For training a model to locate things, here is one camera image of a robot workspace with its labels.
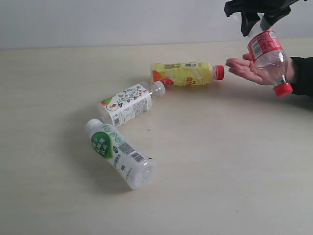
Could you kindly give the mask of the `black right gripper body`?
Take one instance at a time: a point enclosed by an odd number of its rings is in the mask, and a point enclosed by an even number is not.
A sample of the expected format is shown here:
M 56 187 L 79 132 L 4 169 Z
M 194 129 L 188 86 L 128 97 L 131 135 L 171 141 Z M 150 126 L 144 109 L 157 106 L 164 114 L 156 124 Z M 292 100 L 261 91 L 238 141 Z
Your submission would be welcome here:
M 237 12 L 268 13 L 274 15 L 296 2 L 297 0 L 231 0 L 225 3 L 224 12 L 227 17 Z

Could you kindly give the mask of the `black sleeved forearm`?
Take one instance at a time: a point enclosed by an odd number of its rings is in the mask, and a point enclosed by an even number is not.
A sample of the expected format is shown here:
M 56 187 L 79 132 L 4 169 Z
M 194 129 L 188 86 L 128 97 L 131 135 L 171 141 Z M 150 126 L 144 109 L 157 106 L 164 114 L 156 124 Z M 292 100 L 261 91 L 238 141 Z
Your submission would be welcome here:
M 295 79 L 291 83 L 293 94 L 313 96 L 313 58 L 292 57 Z

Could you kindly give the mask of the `open bare human hand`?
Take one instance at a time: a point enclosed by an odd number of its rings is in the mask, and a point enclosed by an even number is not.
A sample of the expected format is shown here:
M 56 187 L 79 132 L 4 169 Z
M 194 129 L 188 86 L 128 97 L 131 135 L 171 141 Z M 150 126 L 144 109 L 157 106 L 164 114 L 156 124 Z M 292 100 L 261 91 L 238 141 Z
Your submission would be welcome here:
M 287 80 L 294 83 L 298 79 L 297 68 L 290 57 L 287 62 Z M 236 76 L 260 85 L 271 85 L 266 74 L 255 67 L 249 53 L 244 54 L 242 58 L 229 58 L 225 65 L 229 67 L 228 71 Z

